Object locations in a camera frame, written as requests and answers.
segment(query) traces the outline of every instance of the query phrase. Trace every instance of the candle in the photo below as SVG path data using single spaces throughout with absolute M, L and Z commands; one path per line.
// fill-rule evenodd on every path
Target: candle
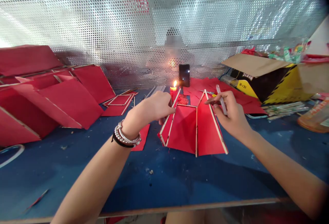
M 174 87 L 170 87 L 170 95 L 171 95 L 171 99 L 172 101 L 175 100 L 176 96 L 177 96 L 177 81 L 174 81 Z

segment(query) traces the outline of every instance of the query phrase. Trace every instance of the black bracelet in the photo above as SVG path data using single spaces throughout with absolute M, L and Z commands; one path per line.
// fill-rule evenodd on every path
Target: black bracelet
M 121 145 L 122 147 L 125 147 L 125 148 L 134 148 L 134 145 L 126 145 L 124 143 L 122 143 L 115 135 L 115 132 L 113 132 L 113 135 L 112 135 L 112 141 L 113 142 L 113 139 L 116 141 L 117 144 Z

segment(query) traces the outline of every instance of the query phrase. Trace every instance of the blue tabletop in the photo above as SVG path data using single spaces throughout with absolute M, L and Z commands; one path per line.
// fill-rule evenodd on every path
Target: blue tabletop
M 139 90 L 136 104 L 149 91 Z M 89 130 L 57 128 L 42 141 L 25 144 L 25 151 L 0 169 L 0 221 L 53 216 L 84 167 L 124 117 L 101 117 Z M 329 135 L 300 127 L 297 118 L 292 115 L 271 123 L 265 119 L 248 121 L 271 144 L 327 181 Z M 206 203 L 242 204 L 245 200 L 287 196 L 251 151 L 222 127 L 229 154 L 198 158 L 163 147 L 157 137 L 159 130 L 159 124 L 152 122 L 144 150 L 130 153 L 103 213 Z M 25 211 L 46 189 L 49 192 L 44 198 Z

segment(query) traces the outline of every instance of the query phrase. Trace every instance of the perforated metal sheet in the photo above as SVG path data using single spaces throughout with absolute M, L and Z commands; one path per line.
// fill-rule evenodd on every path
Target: perforated metal sheet
M 218 77 L 244 48 L 293 46 L 327 14 L 324 0 L 0 0 L 0 46 L 50 45 L 67 64 L 99 64 L 114 88 L 164 85 L 189 63 Z M 165 58 L 167 35 L 182 56 Z

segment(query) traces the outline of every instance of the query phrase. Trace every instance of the bracelet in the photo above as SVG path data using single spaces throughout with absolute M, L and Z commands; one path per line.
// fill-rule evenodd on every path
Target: bracelet
M 126 147 L 126 148 L 133 148 L 136 145 L 139 145 L 139 143 L 142 140 L 141 134 L 138 133 L 138 136 L 135 139 L 129 140 L 122 133 L 122 122 L 123 122 L 123 120 L 120 121 L 119 124 L 115 127 L 114 132 L 113 132 L 112 142 L 114 139 L 119 145 Z

